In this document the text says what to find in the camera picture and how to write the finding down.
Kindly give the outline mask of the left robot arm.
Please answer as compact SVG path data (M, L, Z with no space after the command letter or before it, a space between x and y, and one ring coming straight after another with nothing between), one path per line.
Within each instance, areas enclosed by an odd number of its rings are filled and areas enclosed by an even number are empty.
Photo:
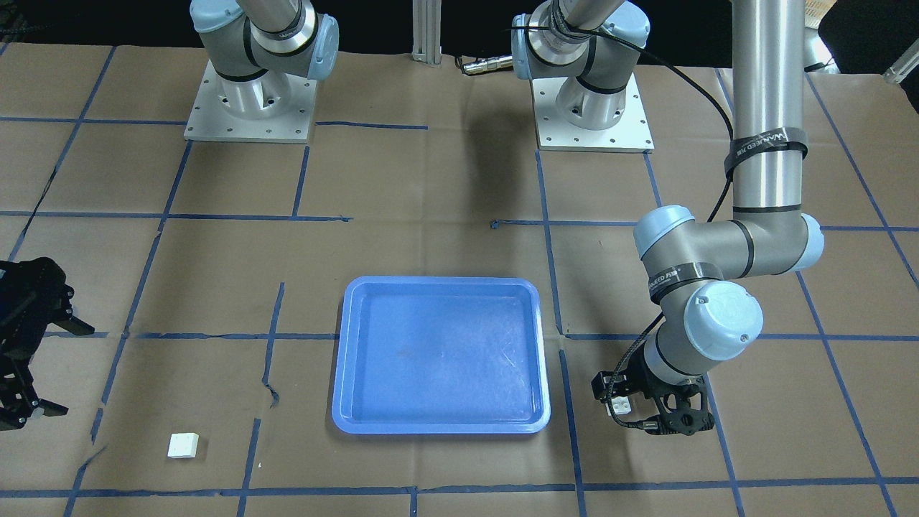
M759 302L737 284L814 265L821 227L802 212L805 6L801 1L732 2L733 109L724 195L732 218L702 222L680 205L656 208L633 238L661 308L610 372L594 377L594 398L618 426L652 435L709 431L704 376L737 357L762 331ZM629 91L647 55L650 21L627 1L545 1L511 27L516 75L566 134L598 139L639 114Z

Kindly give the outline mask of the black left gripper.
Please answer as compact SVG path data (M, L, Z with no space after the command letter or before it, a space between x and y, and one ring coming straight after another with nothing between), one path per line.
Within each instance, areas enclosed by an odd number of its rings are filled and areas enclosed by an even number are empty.
M708 423L708 385L703 378L669 385L650 372L643 354L637 352L629 360L629 380L658 410L658 414L641 420L641 424Z

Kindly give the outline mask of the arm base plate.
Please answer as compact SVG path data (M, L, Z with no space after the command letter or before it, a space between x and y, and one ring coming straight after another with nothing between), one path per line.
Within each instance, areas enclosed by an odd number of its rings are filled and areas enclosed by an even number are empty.
M656 149L634 75L600 94L576 78L531 80L538 148L561 152L649 153Z
M210 143L308 144L318 90L316 80L275 71L233 82L208 62L184 138Z

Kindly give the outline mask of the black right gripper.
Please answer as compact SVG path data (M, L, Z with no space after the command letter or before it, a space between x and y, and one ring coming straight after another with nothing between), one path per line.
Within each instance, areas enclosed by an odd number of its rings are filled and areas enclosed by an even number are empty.
M29 364L50 325L73 336L89 336L95 328L80 320L71 300L75 290L51 258L2 261L1 432L22 429L30 418L64 416L66 406L41 399L33 389Z

